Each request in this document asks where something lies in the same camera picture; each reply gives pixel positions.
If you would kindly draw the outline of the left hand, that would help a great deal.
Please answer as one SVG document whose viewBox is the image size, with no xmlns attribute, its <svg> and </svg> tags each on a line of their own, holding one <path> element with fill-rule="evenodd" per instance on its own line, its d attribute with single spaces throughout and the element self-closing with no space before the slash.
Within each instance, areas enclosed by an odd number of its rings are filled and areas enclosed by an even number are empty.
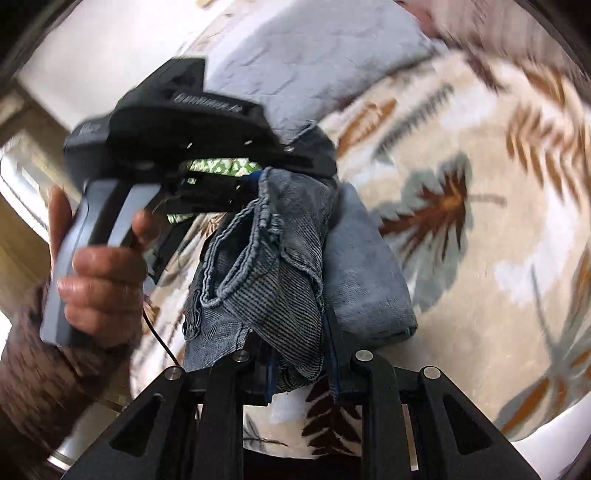
<svg viewBox="0 0 591 480">
<path fill-rule="evenodd" d="M 140 210 L 132 219 L 134 240 L 129 247 L 81 248 L 73 256 L 73 273 L 52 279 L 67 322 L 98 347 L 129 345 L 141 333 L 142 284 L 147 276 L 143 253 L 167 226 L 164 218 Z"/>
</svg>

